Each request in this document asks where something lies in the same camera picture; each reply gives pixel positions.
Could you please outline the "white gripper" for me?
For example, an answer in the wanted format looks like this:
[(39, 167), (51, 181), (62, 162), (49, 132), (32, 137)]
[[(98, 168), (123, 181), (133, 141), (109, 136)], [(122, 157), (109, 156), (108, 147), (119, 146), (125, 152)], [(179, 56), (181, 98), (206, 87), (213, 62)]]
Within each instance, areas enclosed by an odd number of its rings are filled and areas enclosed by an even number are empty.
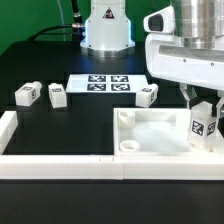
[(197, 97), (191, 85), (219, 90), (211, 115), (224, 117), (224, 36), (215, 39), (214, 49), (189, 49), (181, 45), (179, 37), (152, 33), (146, 38), (145, 53), (153, 77), (181, 83), (187, 108)]

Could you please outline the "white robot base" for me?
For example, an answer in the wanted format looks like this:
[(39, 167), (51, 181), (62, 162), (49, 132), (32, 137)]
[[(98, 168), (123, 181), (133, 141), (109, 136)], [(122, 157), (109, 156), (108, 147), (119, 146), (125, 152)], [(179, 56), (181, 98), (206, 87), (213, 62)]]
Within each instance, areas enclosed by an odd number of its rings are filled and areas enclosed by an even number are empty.
[(131, 22), (125, 0), (91, 0), (91, 13), (85, 22), (81, 50), (100, 57), (116, 57), (134, 50)]

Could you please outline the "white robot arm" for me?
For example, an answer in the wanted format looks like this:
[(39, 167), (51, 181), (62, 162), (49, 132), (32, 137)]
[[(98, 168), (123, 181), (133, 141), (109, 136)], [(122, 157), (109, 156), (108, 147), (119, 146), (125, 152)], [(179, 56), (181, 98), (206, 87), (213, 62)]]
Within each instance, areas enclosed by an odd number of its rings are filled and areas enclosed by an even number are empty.
[(218, 92), (212, 113), (224, 117), (224, 0), (170, 0), (143, 20), (149, 73)]

